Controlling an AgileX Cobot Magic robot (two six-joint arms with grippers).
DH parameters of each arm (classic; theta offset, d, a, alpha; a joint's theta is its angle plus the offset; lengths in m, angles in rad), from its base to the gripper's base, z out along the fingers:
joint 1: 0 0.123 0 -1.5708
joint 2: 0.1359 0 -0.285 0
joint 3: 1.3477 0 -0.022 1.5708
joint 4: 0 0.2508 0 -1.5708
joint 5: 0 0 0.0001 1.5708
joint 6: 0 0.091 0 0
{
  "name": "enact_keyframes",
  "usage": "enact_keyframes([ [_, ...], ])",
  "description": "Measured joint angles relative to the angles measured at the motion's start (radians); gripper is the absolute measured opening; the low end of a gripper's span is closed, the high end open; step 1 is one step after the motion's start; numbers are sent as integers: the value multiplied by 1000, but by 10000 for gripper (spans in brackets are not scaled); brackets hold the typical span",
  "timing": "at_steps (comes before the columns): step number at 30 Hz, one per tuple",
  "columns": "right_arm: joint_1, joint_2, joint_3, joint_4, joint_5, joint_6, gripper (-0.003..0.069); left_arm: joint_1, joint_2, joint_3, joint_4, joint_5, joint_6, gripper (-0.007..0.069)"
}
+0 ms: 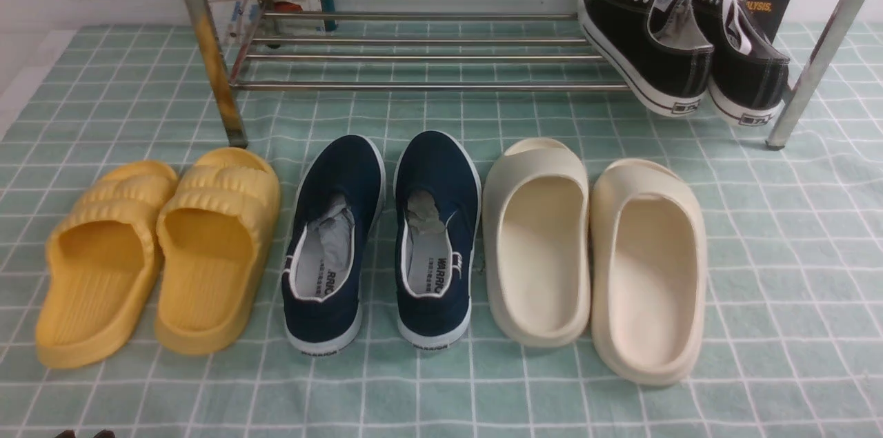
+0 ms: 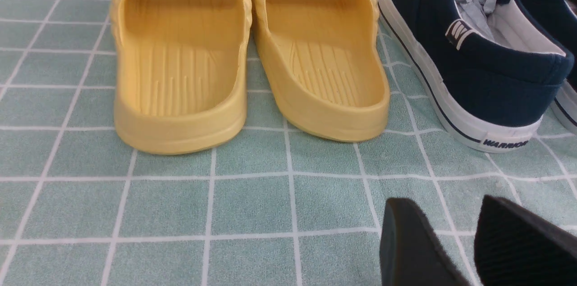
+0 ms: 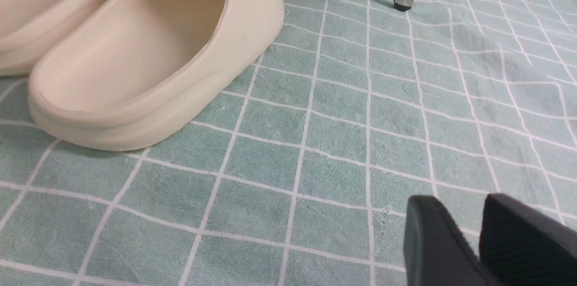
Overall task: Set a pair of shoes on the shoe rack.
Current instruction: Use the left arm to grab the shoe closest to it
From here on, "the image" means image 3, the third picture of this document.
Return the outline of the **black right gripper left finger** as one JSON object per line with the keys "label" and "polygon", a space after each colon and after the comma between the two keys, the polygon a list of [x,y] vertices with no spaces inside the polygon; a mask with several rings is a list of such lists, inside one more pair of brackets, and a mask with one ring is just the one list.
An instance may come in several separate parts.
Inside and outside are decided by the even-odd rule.
{"label": "black right gripper left finger", "polygon": [[437,198],[408,199],[403,255],[408,286],[500,286]]}

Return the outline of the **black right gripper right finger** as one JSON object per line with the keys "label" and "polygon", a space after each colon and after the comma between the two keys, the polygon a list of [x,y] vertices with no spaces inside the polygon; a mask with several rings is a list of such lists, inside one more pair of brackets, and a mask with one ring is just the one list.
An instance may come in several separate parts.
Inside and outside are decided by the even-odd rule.
{"label": "black right gripper right finger", "polygon": [[503,193],[485,199],[479,252],[505,286],[577,283],[577,233]]}

